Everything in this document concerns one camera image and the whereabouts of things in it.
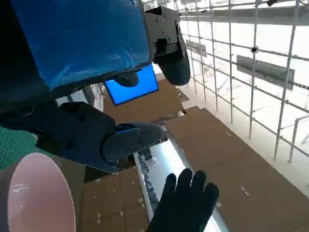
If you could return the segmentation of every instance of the green mat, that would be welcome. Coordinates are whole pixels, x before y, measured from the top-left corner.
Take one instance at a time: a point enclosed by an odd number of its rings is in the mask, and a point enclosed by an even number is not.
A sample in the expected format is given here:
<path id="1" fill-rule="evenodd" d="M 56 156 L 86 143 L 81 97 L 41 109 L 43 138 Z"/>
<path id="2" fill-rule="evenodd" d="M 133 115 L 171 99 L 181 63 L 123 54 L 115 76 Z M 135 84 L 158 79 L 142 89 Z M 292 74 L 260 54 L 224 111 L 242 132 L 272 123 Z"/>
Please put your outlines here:
<path id="1" fill-rule="evenodd" d="M 35 143 L 36 138 L 31 133 L 0 127 L 0 169 L 18 162 L 32 152 L 47 154 L 36 148 Z"/>

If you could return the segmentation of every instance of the brown cardboard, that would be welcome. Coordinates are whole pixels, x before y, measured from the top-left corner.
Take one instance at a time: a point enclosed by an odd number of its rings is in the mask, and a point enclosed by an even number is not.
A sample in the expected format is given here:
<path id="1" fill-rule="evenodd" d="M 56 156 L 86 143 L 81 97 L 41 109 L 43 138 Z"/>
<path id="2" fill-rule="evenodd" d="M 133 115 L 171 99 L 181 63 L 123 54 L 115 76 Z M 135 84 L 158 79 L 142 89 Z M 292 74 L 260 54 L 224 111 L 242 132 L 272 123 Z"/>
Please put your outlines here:
<path id="1" fill-rule="evenodd" d="M 290 232 L 308 232 L 308 231 L 309 231 L 309 225 L 294 229 Z"/>
<path id="2" fill-rule="evenodd" d="M 217 208 L 231 232 L 308 225 L 309 199 L 211 113 L 192 110 L 166 125 L 190 165 L 218 185 Z"/>
<path id="3" fill-rule="evenodd" d="M 158 82 L 157 92 L 114 106 L 110 96 L 104 98 L 104 113 L 116 124 L 134 121 L 155 122 L 183 109 L 177 89 L 166 79 Z"/>
<path id="4" fill-rule="evenodd" d="M 123 212 L 117 212 L 102 218 L 100 220 L 100 225 L 101 232 L 126 232 L 125 216 Z"/>
<path id="5" fill-rule="evenodd" d="M 120 212 L 123 209 L 121 184 L 118 174 L 103 177 L 100 182 L 102 202 L 100 204 L 102 217 Z"/>
<path id="6" fill-rule="evenodd" d="M 120 174 L 123 209 L 136 206 L 143 202 L 143 192 L 135 167 L 126 169 Z"/>
<path id="7" fill-rule="evenodd" d="M 81 232 L 101 232 L 100 220 L 96 217 L 84 217 L 82 212 Z"/>
<path id="8" fill-rule="evenodd" d="M 101 179 L 84 184 L 82 217 L 85 219 L 101 217 L 100 205 L 102 202 L 102 194 L 100 191 Z"/>
<path id="9" fill-rule="evenodd" d="M 144 203 L 124 211 L 126 232 L 145 232 L 149 225 Z"/>
<path id="10" fill-rule="evenodd" d="M 196 170 L 207 172 L 211 167 L 245 155 L 234 146 L 238 139 L 214 116 L 209 116 L 209 112 L 193 109 L 185 116 L 167 121 L 166 126 Z"/>

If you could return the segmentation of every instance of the blue screen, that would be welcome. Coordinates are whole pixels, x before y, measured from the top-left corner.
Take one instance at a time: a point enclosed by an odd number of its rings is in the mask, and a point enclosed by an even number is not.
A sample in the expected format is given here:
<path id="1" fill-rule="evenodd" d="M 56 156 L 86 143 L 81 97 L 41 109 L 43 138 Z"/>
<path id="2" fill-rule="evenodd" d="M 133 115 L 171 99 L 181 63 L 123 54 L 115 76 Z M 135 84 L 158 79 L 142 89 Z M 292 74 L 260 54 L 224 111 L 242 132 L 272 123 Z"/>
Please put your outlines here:
<path id="1" fill-rule="evenodd" d="M 139 77 L 139 83 L 135 87 L 124 87 L 114 80 L 105 82 L 105 86 L 116 105 L 159 89 L 152 64 L 143 67 L 141 71 L 137 72 L 137 76 Z"/>

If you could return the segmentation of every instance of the black glove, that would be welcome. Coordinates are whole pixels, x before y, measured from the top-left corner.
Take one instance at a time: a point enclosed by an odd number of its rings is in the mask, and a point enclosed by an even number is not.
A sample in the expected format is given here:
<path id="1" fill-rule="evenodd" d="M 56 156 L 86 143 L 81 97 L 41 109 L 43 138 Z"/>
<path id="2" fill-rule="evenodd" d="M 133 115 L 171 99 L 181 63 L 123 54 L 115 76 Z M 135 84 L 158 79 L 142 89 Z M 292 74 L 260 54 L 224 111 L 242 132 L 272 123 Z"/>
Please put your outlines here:
<path id="1" fill-rule="evenodd" d="M 160 203 L 147 232 L 202 232 L 212 215 L 219 190 L 213 183 L 205 185 L 206 175 L 190 169 L 166 178 Z"/>

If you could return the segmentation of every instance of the blue plastic wrap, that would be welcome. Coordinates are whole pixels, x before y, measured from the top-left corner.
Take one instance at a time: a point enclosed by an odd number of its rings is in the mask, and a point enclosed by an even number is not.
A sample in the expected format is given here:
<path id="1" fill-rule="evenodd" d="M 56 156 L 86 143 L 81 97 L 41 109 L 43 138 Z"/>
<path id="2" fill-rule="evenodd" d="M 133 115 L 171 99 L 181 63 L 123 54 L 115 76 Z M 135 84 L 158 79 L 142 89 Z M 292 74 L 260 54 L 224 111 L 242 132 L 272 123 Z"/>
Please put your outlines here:
<path id="1" fill-rule="evenodd" d="M 149 61 L 137 0 L 11 0 L 39 74 L 53 89 Z"/>

